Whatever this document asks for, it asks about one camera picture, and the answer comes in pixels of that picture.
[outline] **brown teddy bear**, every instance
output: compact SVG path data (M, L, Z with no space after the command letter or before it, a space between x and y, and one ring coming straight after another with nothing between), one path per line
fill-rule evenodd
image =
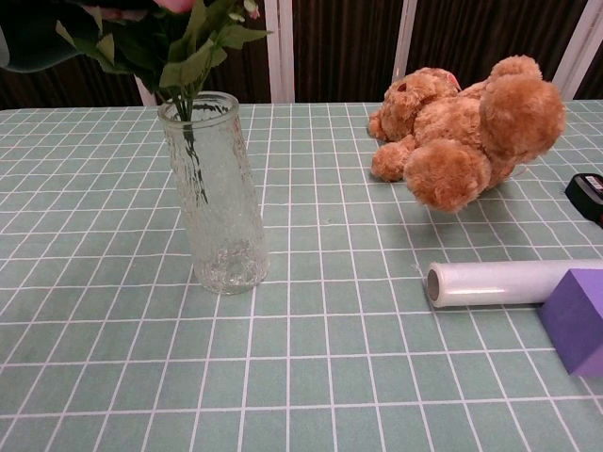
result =
M421 202L454 213L546 153L564 126L560 93L528 56L499 61L461 92L451 73L424 68L394 82L370 115L368 132L391 141L371 172L403 178Z

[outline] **grid pattern tablecloth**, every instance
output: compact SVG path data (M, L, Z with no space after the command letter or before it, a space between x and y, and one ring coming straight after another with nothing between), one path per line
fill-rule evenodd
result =
M3 451L600 450L603 381L530 306L447 309L427 265L603 255L562 191L603 103L459 215L368 174L375 105L244 105L267 280L205 292L155 111L0 112Z

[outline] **dark brown curtain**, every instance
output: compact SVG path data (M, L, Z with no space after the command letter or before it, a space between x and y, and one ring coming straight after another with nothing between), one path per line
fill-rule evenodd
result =
M294 1L296 100L382 100L402 6L402 0Z
M142 105L134 78L76 56L37 73L0 70L0 109Z
M603 99L603 44L599 45L599 50L597 50L574 98Z
M407 72L452 71L462 87L525 54L552 80L586 0L419 0Z
M260 7L260 19L248 21L245 26L265 30L264 0L256 0L255 3ZM242 104L269 103L270 79L266 40L249 42L242 50L229 49L227 52L228 58L212 70L204 88L229 92Z

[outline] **purple cube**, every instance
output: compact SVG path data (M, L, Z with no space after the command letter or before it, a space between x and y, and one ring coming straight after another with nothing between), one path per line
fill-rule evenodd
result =
M603 270L569 270L539 315L567 372L603 377Z

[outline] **clear textured glass vase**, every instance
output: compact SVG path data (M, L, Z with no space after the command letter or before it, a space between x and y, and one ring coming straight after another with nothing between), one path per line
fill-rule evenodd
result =
M191 121L176 105L159 107L183 221L199 283L213 292L245 292L267 275L269 257L257 192L230 94L201 92Z

